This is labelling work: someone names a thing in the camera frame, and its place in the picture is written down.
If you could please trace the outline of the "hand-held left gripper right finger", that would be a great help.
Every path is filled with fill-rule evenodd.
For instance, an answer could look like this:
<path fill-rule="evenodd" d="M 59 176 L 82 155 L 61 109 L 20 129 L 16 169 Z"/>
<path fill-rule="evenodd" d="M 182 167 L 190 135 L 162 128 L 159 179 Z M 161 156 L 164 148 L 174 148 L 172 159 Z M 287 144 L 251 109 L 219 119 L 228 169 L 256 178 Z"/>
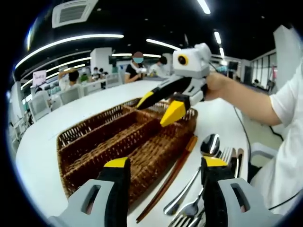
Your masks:
<path fill-rule="evenodd" d="M 283 219 L 265 207 L 254 187 L 234 177 L 223 160 L 203 156 L 201 174 L 206 227 L 275 227 Z"/>

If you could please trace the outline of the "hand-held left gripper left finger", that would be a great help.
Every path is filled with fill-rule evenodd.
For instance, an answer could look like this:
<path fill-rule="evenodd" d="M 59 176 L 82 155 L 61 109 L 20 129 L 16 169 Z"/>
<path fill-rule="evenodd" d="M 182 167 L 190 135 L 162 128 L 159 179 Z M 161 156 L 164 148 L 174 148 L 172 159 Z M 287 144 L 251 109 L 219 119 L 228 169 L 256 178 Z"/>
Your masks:
<path fill-rule="evenodd" d="M 128 157 L 107 162 L 97 179 L 88 180 L 69 197 L 62 214 L 49 218 L 50 226 L 127 226 L 130 179 Z"/>

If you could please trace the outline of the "person's right hand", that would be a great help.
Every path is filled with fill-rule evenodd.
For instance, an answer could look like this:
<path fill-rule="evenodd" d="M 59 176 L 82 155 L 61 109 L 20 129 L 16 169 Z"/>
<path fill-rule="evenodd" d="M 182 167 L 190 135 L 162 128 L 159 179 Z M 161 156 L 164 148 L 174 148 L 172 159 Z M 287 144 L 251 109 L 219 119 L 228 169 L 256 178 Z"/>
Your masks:
<path fill-rule="evenodd" d="M 235 91 L 237 82 L 220 73 L 211 72 L 206 77 L 207 92 L 205 95 L 206 101 L 211 101 L 221 98 L 225 101 L 233 103 L 235 100 Z"/>

